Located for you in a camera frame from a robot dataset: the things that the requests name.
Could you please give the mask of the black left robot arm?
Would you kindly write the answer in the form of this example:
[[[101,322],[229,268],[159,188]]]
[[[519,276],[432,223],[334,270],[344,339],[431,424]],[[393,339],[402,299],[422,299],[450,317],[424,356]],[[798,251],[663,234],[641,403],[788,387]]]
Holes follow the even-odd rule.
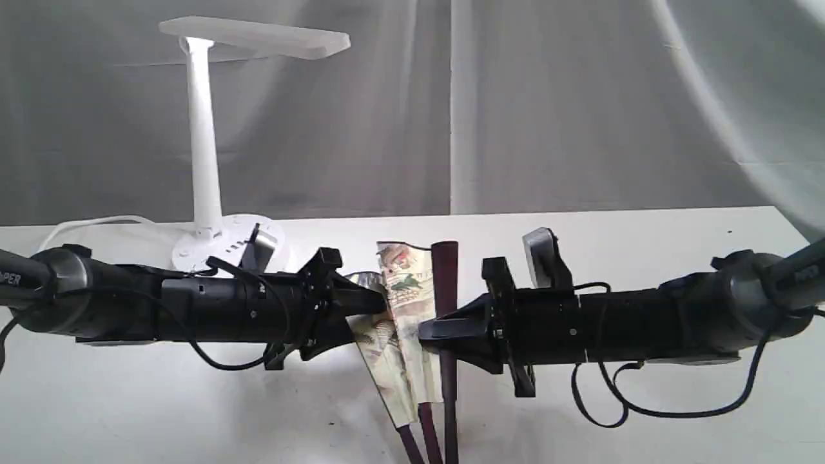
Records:
[[[350,317],[387,308],[379,291],[338,270],[337,249],[321,247],[297,273],[265,273],[217,256],[200,271],[109,264],[67,244],[21,256],[2,252],[2,306],[15,327],[94,346],[187,343],[210,367],[277,371],[354,340]]]

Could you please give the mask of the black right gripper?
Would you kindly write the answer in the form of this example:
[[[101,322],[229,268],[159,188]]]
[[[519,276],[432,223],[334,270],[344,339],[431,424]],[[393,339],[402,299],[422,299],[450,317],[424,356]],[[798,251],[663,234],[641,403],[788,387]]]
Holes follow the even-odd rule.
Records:
[[[504,256],[483,259],[482,279],[488,298],[419,324],[425,349],[492,375],[508,367],[518,398],[536,396],[535,366],[585,362],[585,331],[572,289],[518,289]],[[486,335],[491,343],[472,340]]]

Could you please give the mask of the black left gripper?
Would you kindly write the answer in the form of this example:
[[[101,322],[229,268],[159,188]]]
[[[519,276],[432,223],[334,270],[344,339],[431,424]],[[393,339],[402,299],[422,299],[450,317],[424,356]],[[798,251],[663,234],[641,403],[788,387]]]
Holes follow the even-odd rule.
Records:
[[[241,270],[236,277],[165,278],[157,338],[163,342],[262,343],[262,365],[281,370],[287,354],[304,361],[354,343],[345,318],[382,314],[382,293],[343,288],[337,249],[321,247],[297,273]]]

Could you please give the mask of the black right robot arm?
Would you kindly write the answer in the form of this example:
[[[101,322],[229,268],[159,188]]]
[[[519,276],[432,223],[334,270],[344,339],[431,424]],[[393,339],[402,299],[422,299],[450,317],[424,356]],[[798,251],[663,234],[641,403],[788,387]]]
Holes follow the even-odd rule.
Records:
[[[740,250],[658,287],[584,293],[558,238],[541,228],[523,238],[533,288],[518,289],[507,259],[486,258],[487,292],[421,323],[422,347],[500,375],[510,368],[518,398],[532,398],[534,366],[583,362],[734,362],[761,340],[808,328],[823,303],[823,241],[786,258]]]

